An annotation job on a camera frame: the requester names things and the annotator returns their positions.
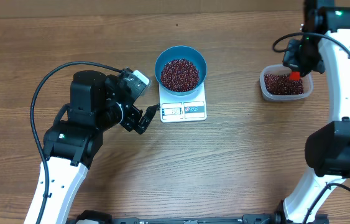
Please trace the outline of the red scoop with blue handle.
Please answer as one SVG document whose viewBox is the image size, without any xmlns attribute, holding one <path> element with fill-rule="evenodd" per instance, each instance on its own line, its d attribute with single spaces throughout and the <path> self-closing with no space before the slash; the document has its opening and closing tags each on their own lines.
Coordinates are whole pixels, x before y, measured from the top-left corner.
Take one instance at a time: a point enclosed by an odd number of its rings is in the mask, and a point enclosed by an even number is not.
<svg viewBox="0 0 350 224">
<path fill-rule="evenodd" d="M 292 71 L 289 75 L 289 79 L 294 81 L 300 80 L 301 79 L 300 72 Z"/>
</svg>

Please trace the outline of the red beans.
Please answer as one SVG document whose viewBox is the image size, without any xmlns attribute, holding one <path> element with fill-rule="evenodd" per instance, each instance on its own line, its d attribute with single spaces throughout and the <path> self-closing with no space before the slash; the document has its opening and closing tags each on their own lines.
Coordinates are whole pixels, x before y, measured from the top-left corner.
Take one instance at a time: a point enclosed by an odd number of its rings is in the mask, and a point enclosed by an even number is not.
<svg viewBox="0 0 350 224">
<path fill-rule="evenodd" d="M 186 92 L 196 88 L 200 71 L 187 59 L 174 59 L 164 65 L 160 81 L 168 90 Z"/>
</svg>

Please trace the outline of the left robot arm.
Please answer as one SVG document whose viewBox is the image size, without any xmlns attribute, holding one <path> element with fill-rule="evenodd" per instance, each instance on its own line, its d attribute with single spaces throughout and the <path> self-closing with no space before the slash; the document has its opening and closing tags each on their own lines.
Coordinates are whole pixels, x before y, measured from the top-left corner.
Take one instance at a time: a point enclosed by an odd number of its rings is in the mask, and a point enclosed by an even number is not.
<svg viewBox="0 0 350 224">
<path fill-rule="evenodd" d="M 70 102 L 44 135 L 44 160 L 26 223 L 67 222 L 75 195 L 103 145 L 103 133 L 117 124 L 138 134 L 148 128 L 159 106 L 142 111 L 134 102 L 150 84 L 150 78 L 128 68 L 118 75 L 92 70 L 74 74 Z"/>
</svg>

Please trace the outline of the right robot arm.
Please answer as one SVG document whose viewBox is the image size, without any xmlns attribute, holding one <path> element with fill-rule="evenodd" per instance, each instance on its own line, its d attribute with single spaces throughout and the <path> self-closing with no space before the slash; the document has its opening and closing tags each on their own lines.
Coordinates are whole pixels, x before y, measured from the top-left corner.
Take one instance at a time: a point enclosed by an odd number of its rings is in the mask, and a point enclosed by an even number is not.
<svg viewBox="0 0 350 224">
<path fill-rule="evenodd" d="M 301 31 L 287 35 L 283 64 L 301 76 L 326 74 L 329 118 L 306 140 L 307 170 L 278 205 L 272 223 L 328 223 L 318 210 L 350 179 L 350 7 L 310 0 L 303 14 Z"/>
</svg>

